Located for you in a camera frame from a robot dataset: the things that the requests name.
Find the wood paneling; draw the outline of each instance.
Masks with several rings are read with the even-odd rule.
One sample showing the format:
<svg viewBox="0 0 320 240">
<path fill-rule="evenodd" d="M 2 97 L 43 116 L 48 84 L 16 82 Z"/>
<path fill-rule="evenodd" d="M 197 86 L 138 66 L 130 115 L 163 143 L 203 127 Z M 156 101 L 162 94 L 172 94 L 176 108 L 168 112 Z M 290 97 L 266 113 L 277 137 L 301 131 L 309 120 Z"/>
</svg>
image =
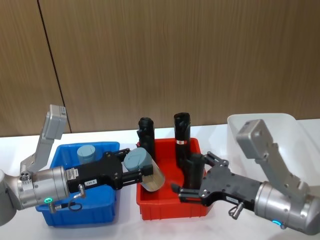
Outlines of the wood paneling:
<svg viewBox="0 0 320 240">
<path fill-rule="evenodd" d="M 320 118 L 318 0 L 40 0 L 73 132 Z"/>
<path fill-rule="evenodd" d="M 49 104 L 63 103 L 37 1 L 1 0 L 0 137 L 39 134 Z"/>
</svg>

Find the gray cap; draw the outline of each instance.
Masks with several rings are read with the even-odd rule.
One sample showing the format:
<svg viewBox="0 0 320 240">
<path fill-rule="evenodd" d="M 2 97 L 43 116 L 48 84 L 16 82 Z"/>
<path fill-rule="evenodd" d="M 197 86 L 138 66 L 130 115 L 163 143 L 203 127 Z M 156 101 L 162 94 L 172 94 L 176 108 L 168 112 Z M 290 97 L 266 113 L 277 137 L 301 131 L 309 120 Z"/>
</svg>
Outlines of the gray cap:
<svg viewBox="0 0 320 240">
<path fill-rule="evenodd" d="M 81 164 L 91 163 L 96 158 L 96 149 L 92 145 L 83 145 L 78 148 L 76 154 L 78 155 Z"/>
<path fill-rule="evenodd" d="M 134 171 L 152 164 L 152 157 L 143 147 L 138 147 L 125 156 L 123 164 L 128 171 Z"/>
</svg>

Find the red plastic bin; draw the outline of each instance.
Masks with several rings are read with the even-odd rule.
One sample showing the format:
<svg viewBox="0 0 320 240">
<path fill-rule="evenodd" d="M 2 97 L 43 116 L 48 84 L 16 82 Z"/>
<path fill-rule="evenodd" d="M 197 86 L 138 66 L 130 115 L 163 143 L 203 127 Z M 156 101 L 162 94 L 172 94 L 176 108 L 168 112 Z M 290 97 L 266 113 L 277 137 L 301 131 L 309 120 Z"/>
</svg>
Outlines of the red plastic bin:
<svg viewBox="0 0 320 240">
<path fill-rule="evenodd" d="M 190 149 L 192 153 L 201 153 L 196 138 L 190 139 Z M 207 215 L 211 207 L 182 203 L 178 195 L 171 189 L 172 183 L 182 186 L 184 182 L 184 175 L 176 166 L 175 139 L 156 139 L 155 157 L 156 164 L 165 175 L 165 183 L 160 190 L 155 192 L 148 192 L 137 184 L 136 203 L 140 206 L 142 219 L 191 218 Z"/>
</svg>

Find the white table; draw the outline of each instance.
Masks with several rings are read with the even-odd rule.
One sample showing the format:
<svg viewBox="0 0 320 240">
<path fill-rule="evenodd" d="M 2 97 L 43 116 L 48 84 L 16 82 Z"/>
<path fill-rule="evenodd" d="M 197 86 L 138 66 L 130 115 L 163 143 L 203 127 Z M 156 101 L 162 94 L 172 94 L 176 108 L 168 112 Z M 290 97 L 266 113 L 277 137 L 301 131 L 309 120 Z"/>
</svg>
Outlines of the white table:
<svg viewBox="0 0 320 240">
<path fill-rule="evenodd" d="M 299 123 L 320 149 L 320 119 L 300 120 Z M 216 155 L 228 159 L 227 130 L 226 124 L 194 126 L 191 128 L 191 136 L 198 139 L 202 153 L 212 151 Z M 172 138 L 174 130 L 173 128 L 156 129 L 155 137 L 158 139 Z M 55 141 L 47 168 L 50 166 L 58 145 L 100 141 L 117 141 L 120 143 L 120 149 L 133 149 L 138 141 L 138 136 L 135 130 L 64 134 L 61 140 Z M 0 138 L 0 169 L 9 175 L 18 175 L 20 161 L 35 151 L 37 142 L 38 136 Z M 319 234 L 307 236 L 288 228 L 281 230 L 277 225 L 255 216 L 253 212 L 248 210 L 242 211 L 238 220 L 233 220 L 228 216 L 228 210 L 233 205 L 224 201 L 216 202 L 209 214 L 201 218 L 143 221 L 139 206 L 136 204 L 136 186 L 126 186 L 117 193 L 119 194 L 119 207 L 115 221 L 111 224 L 64 228 L 49 227 L 42 214 L 32 207 L 18 211 L 9 223 L 1 226 L 0 239 L 318 240 L 320 238 Z"/>
</svg>

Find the black bracket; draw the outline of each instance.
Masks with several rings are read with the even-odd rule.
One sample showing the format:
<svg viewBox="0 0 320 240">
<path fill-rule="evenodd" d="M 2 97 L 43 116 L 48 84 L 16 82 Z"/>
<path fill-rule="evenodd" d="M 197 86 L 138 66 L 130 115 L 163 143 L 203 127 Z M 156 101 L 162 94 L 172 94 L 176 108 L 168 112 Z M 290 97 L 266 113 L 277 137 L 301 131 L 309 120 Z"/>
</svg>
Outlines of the black bracket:
<svg viewBox="0 0 320 240">
<path fill-rule="evenodd" d="M 119 190 L 124 186 L 142 182 L 143 176 L 152 175 L 152 164 L 138 170 L 123 172 L 122 162 L 129 151 L 127 148 L 117 152 L 105 152 L 99 161 L 66 169 L 66 172 L 72 172 L 72 177 L 68 177 L 67 174 L 69 192 L 78 192 L 79 185 L 83 185 L 85 189 L 109 185 L 114 190 Z"/>
<path fill-rule="evenodd" d="M 243 208 L 253 211 L 261 182 L 232 173 L 229 161 L 219 158 L 210 151 L 204 158 L 206 164 L 212 168 L 203 177 L 200 189 L 171 185 L 180 201 L 210 206 L 215 201 L 223 200 L 235 205 L 243 203 Z"/>
</svg>

